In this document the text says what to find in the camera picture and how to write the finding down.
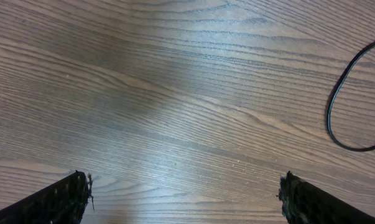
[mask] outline wooden surface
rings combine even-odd
[[[78,169],[83,223],[286,223],[288,170],[375,216],[375,151],[325,131],[375,0],[0,1],[0,209]],[[375,144],[375,49],[333,129]]]

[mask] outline curved black wire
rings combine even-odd
[[[332,138],[332,141],[334,141],[337,145],[341,146],[342,148],[350,150],[350,151],[354,151],[354,152],[368,152],[368,151],[372,151],[372,150],[375,150],[375,145],[371,146],[371,147],[365,147],[365,148],[353,148],[353,147],[346,146],[346,145],[342,144],[341,142],[339,142],[336,139],[336,137],[334,136],[334,134],[332,133],[332,130],[331,130],[331,110],[332,110],[332,106],[334,104],[335,98],[336,98],[338,92],[341,90],[341,87],[342,87],[343,83],[345,82],[346,78],[348,77],[349,72],[351,71],[351,69],[353,68],[353,66],[356,64],[356,62],[364,54],[366,54],[368,51],[370,51],[373,48],[375,48],[375,42],[369,44],[367,47],[365,47],[363,50],[361,50],[354,57],[354,59],[352,59],[352,61],[348,65],[348,67],[342,73],[341,78],[339,78],[339,80],[337,81],[336,85],[332,89],[332,92],[331,92],[331,95],[330,95],[330,99],[328,100],[327,110],[326,110],[326,127],[327,127],[327,130],[328,130],[328,134]]]

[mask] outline wooden table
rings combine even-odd
[[[375,0],[0,1],[0,208],[78,169],[83,223],[286,223],[288,170],[375,216],[375,151],[325,129]],[[333,110],[375,144],[375,49]]]

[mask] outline black object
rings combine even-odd
[[[0,224],[79,224],[91,195],[92,179],[83,172],[59,180],[0,210]]]
[[[375,224],[375,218],[301,178],[281,177],[279,199],[289,224]]]
[[[348,65],[348,67],[342,73],[341,78],[339,78],[339,80],[337,81],[336,85],[334,86],[334,89],[332,89],[332,92],[331,92],[331,95],[330,95],[330,99],[328,100],[327,110],[326,110],[326,127],[327,127],[327,130],[328,130],[328,134],[332,138],[332,141],[334,141],[337,145],[341,146],[344,149],[347,149],[347,150],[350,150],[350,151],[355,151],[355,152],[368,152],[368,151],[375,150],[375,145],[371,146],[371,147],[365,147],[365,148],[361,148],[360,149],[360,148],[353,148],[353,147],[350,147],[350,146],[346,146],[346,145],[342,144],[341,142],[339,142],[336,139],[336,137],[334,136],[334,134],[332,133],[332,130],[331,130],[331,110],[332,110],[332,106],[334,104],[335,98],[336,98],[338,92],[340,91],[343,83],[345,82],[346,78],[348,77],[349,72],[351,71],[351,69],[353,68],[353,66],[356,64],[356,62],[363,55],[365,55],[367,52],[369,52],[373,48],[375,48],[375,42],[369,44],[367,47],[365,47],[363,50],[361,50],[354,57],[354,59],[352,59],[352,61]]]

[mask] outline black cable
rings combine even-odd
[[[373,48],[375,48],[375,42],[369,44],[367,47],[365,47],[363,50],[361,50],[354,57],[354,59],[352,59],[352,61],[348,65],[348,67],[342,73],[341,78],[339,78],[339,80],[337,81],[336,85],[332,89],[330,98],[328,100],[327,110],[326,110],[326,127],[327,127],[328,134],[330,135],[332,141],[334,141],[337,145],[341,146],[342,148],[350,150],[350,151],[354,151],[354,152],[368,152],[368,151],[372,151],[372,150],[375,150],[375,145],[371,146],[371,147],[365,147],[365,148],[353,148],[353,147],[346,146],[346,145],[342,144],[341,142],[339,142],[336,139],[336,137],[334,136],[334,134],[332,133],[332,130],[331,130],[331,110],[332,110],[332,106],[334,104],[335,98],[336,98],[338,92],[341,90],[341,87],[342,87],[343,83],[345,82],[346,78],[348,77],[349,72],[351,71],[351,69],[353,68],[353,66],[356,64],[356,62],[363,55],[365,55],[367,52],[369,52]]]

